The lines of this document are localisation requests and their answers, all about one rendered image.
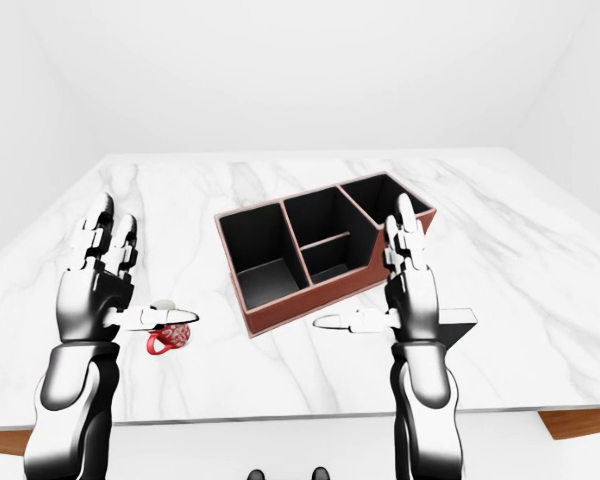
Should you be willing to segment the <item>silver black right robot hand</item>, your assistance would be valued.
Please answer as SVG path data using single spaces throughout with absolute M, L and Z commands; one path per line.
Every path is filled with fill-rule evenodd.
M 439 331 L 439 302 L 431 268 L 425 258 L 424 227 L 405 193 L 384 222 L 383 264 L 389 271 L 384 287 L 388 309 L 359 309 L 321 316 L 313 325 L 354 334 L 394 330 L 400 342 L 435 340 Z

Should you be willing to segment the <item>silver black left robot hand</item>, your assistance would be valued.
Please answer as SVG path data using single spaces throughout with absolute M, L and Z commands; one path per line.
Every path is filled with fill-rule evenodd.
M 136 218 L 126 214 L 115 223 L 114 200 L 100 193 L 79 223 L 73 256 L 59 284 L 56 318 L 63 343 L 111 341 L 119 330 L 152 331 L 199 320 L 170 302 L 131 304 L 136 244 Z

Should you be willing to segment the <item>red-brown desk caddy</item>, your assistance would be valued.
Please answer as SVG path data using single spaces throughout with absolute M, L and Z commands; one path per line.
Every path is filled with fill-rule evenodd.
M 218 214 L 249 334 L 383 283 L 384 221 L 402 193 L 422 225 L 430 226 L 435 207 L 387 172 Z

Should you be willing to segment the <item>red patterned mug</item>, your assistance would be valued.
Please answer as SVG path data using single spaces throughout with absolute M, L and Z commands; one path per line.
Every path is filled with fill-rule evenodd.
M 198 319 L 197 315 L 176 308 L 171 300 L 156 300 L 151 304 L 155 310 L 169 310 L 169 317 L 174 317 L 177 323 L 168 323 L 161 328 L 151 330 L 146 344 L 146 350 L 151 355 L 161 355 L 172 349 L 178 349 L 187 344 L 190 339 L 189 323 Z

